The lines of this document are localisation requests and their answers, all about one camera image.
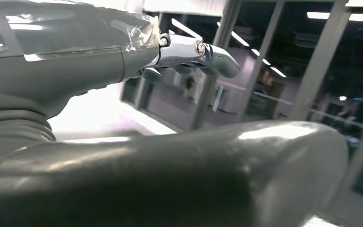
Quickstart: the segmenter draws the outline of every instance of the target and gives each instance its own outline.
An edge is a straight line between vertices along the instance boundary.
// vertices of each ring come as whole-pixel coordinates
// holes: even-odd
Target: shiny metal surface
[[[24,142],[0,161],[0,226],[299,227],[346,165],[342,136],[311,122]]]

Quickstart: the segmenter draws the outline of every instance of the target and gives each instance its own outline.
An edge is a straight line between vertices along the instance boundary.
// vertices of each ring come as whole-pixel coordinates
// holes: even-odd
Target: bolt
[[[201,40],[198,40],[195,43],[195,50],[197,51],[198,55],[203,55],[205,53],[205,45]]]
[[[168,45],[168,40],[165,37],[161,37],[159,39],[159,45],[160,46],[167,46]]]

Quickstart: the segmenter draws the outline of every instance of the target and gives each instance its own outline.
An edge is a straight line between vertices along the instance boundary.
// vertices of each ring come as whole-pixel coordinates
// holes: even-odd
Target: ceiling light
[[[255,50],[255,49],[251,49],[255,55],[259,56],[259,51]]]
[[[23,24],[10,24],[10,27],[15,30],[42,30],[40,25],[23,25]]]
[[[238,34],[236,34],[234,31],[232,31],[232,36],[233,38],[235,38],[237,41],[239,41],[241,44],[243,44],[244,46],[250,46],[246,41],[243,40],[243,38],[241,38]]]
[[[281,71],[279,71],[277,68],[275,67],[270,67],[273,71],[275,71],[277,74],[279,74],[282,77],[287,77],[285,74],[283,74]]]
[[[263,59],[262,61],[263,61],[265,64],[270,65],[270,63],[269,63],[267,60]]]
[[[321,12],[307,12],[308,18],[311,19],[328,19],[330,13],[321,13]],[[363,22],[363,13],[353,13],[350,16],[351,21],[362,21]]]
[[[321,13],[321,12],[307,12],[307,17],[310,19],[328,19],[330,13]]]
[[[199,40],[202,40],[202,36],[198,35],[197,33],[195,33],[193,30],[189,29],[188,27],[186,27],[184,24],[180,23],[179,21],[175,20],[172,18],[172,24],[176,27],[178,27],[179,29],[183,30],[185,33],[193,36],[194,38],[197,38]]]

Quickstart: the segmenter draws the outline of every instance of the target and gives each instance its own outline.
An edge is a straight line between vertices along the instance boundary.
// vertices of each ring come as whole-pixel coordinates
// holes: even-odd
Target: metal pole
[[[242,101],[242,107],[237,113],[237,120],[238,122],[242,122],[245,115],[245,110],[247,109],[248,105],[250,104],[250,99],[252,95],[252,91],[254,89],[255,83],[257,82],[259,73],[261,71],[262,61],[265,58],[265,55],[268,52],[269,46],[272,42],[273,35],[276,31],[277,25],[279,23],[280,16],[283,12],[283,7],[285,5],[285,0],[279,0],[277,1],[275,5],[275,9],[273,11],[272,17],[269,22],[269,26],[267,28],[267,32],[265,33],[264,40],[262,41],[261,48],[259,49],[259,56],[257,57],[257,60],[255,61],[254,70],[252,71],[250,78],[246,85],[246,93],[244,95],[243,101]]]
[[[221,25],[216,31],[213,45],[226,49],[229,45],[231,32],[234,24],[239,16],[242,0],[228,0],[224,9],[223,17],[220,21]],[[202,86],[201,95],[199,96],[197,106],[194,110],[192,121],[189,129],[194,130],[201,127],[204,120],[208,102],[213,94],[212,90],[216,84],[216,76],[204,75],[204,83]]]
[[[335,55],[350,15],[350,9],[346,8],[346,0],[336,1],[304,73],[293,108],[288,116],[289,120],[305,121]]]

